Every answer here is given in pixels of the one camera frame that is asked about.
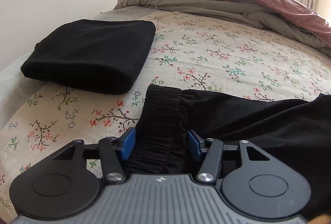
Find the black pants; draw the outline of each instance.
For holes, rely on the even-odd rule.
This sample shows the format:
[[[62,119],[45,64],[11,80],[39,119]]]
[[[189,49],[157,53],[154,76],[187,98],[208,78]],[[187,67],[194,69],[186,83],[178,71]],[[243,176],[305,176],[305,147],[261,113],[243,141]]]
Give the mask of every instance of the black pants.
[[[150,85],[127,175],[194,173],[188,129],[227,144],[251,141],[309,181],[306,218],[331,213],[331,96],[261,102]]]

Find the mattress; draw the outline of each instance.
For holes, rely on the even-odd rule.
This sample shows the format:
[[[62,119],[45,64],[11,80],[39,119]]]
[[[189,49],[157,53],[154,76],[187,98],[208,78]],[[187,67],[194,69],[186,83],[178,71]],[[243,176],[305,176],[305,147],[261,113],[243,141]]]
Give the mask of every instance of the mattress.
[[[94,19],[152,21],[157,31],[146,63],[132,89],[123,95],[85,92],[55,83],[41,88],[43,82],[23,78],[19,72],[27,55],[0,74],[2,84],[12,82],[2,86],[1,95],[3,122],[9,120],[0,136],[0,216],[6,221],[16,216],[8,190],[18,174],[74,139],[96,143],[134,127],[150,84],[224,92],[263,102],[311,101],[331,92],[330,58],[271,31],[137,6]],[[17,101],[10,104],[11,98]],[[88,160],[87,168],[100,176],[99,160]]]

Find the gray bed sheet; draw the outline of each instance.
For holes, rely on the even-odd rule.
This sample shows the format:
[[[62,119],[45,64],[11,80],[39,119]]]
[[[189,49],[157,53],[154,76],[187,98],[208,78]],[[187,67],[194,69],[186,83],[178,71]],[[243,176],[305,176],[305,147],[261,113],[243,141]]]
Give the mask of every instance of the gray bed sheet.
[[[141,6],[129,6],[99,14],[91,19],[107,21],[137,20],[155,10]],[[17,59],[0,72],[0,130],[6,125],[19,108],[42,88],[47,82],[24,77],[20,67],[33,50]]]

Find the gray ribbed plate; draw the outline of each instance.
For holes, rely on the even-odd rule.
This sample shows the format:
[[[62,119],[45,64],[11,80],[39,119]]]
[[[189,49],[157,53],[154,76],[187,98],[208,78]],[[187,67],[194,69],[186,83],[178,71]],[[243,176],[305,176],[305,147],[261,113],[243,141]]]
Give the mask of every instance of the gray ribbed plate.
[[[212,186],[189,175],[133,175],[105,187],[97,201],[76,216],[56,221],[24,216],[12,224],[261,224],[232,211]],[[283,224],[304,224],[297,216]]]

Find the folded black cloth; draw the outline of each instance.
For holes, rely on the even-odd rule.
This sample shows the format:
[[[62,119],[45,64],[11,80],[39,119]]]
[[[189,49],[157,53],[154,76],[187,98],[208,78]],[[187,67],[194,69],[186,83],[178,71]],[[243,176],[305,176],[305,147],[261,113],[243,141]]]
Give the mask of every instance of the folded black cloth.
[[[154,35],[150,21],[74,21],[39,42],[21,71],[81,90],[123,94],[137,79]]]
[[[249,140],[303,175],[312,187],[304,216],[331,214],[331,96],[261,102],[220,92],[150,85],[125,173],[197,172],[187,130],[237,145]],[[222,170],[231,171],[231,163]]]

